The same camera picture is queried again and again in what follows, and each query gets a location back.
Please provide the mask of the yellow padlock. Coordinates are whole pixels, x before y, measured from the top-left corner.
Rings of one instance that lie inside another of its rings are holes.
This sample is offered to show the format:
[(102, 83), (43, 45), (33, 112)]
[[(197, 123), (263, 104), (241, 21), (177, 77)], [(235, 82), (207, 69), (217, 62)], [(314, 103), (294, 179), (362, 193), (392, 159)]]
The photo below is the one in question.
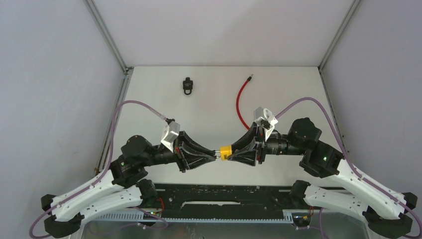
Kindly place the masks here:
[(232, 155), (232, 146), (221, 146), (219, 150), (215, 151), (217, 158), (220, 158), (223, 161), (227, 161), (228, 158)]

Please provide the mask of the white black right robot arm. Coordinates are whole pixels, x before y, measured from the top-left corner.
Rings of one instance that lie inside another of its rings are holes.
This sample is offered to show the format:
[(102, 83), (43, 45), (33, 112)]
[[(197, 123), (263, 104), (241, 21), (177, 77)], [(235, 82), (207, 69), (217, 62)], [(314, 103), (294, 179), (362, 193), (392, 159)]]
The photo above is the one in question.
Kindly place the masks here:
[(276, 123), (275, 117), (256, 119), (238, 141), (221, 148), (223, 160), (255, 166), (267, 155), (299, 155), (299, 165), (308, 174), (340, 184), (347, 194), (297, 180), (289, 193), (292, 206), (340, 212), (385, 238), (408, 236), (413, 224), (408, 212), (416, 207), (416, 195), (395, 192), (351, 168), (340, 151), (320, 141), (321, 130), (309, 118), (295, 120), (287, 134), (276, 132)]

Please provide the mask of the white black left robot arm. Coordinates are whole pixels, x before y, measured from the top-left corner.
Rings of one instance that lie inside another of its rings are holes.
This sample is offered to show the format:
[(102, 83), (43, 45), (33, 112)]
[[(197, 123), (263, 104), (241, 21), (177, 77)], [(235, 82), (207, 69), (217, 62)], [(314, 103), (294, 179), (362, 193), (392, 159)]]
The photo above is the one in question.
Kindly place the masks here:
[(54, 238), (63, 238), (113, 211), (152, 207), (158, 195), (152, 181), (146, 179), (146, 167), (175, 163), (181, 172), (186, 172), (215, 160), (214, 150), (199, 145), (184, 131), (160, 145), (134, 135), (121, 147), (121, 155), (105, 173), (71, 192), (41, 198), (42, 209), (48, 214), (44, 229)]

